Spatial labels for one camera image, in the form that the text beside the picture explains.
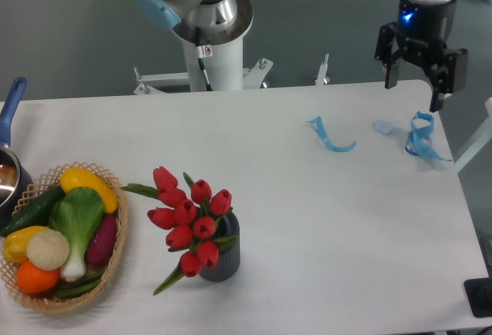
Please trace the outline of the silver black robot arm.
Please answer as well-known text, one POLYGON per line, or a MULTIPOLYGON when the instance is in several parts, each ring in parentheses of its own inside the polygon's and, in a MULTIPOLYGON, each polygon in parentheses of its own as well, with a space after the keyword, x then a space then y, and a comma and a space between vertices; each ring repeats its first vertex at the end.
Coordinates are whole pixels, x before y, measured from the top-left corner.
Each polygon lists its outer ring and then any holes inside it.
POLYGON ((397 84, 398 63, 423 70, 430 81, 430 111, 442 109, 444 99, 464 88, 468 50, 447 47, 457 0, 399 0, 397 20, 381 26, 374 57, 385 69, 385 85, 397 84))

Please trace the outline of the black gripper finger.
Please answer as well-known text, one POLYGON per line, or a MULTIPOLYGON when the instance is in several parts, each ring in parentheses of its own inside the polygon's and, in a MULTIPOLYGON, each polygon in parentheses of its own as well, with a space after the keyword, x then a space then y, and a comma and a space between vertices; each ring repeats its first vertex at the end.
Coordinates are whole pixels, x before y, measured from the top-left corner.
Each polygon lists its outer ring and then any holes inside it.
POLYGON ((399 75, 399 63, 385 63, 385 83, 384 87, 386 89, 394 88, 397 85, 398 75, 399 75))
POLYGON ((430 112, 440 111, 443 108, 444 102, 448 97, 450 97, 450 93, 432 91, 429 111, 430 112))

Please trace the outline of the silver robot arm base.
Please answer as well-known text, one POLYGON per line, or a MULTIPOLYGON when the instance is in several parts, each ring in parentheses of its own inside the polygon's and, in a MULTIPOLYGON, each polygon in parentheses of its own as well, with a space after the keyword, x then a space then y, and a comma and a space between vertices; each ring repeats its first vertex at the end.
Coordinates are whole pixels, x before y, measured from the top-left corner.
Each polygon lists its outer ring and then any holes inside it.
POLYGON ((243 39, 250 0, 135 0, 142 13, 181 41, 192 91, 243 88, 243 39))

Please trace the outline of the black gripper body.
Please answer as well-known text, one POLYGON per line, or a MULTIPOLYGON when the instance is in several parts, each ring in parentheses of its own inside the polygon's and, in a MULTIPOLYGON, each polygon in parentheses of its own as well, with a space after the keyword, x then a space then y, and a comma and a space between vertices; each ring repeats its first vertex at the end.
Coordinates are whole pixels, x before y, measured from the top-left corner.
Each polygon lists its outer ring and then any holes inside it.
POLYGON ((381 26, 374 57, 383 67, 402 60, 421 68, 436 91, 453 93, 464 88, 467 49, 447 47, 456 4, 405 2, 397 20, 381 26))

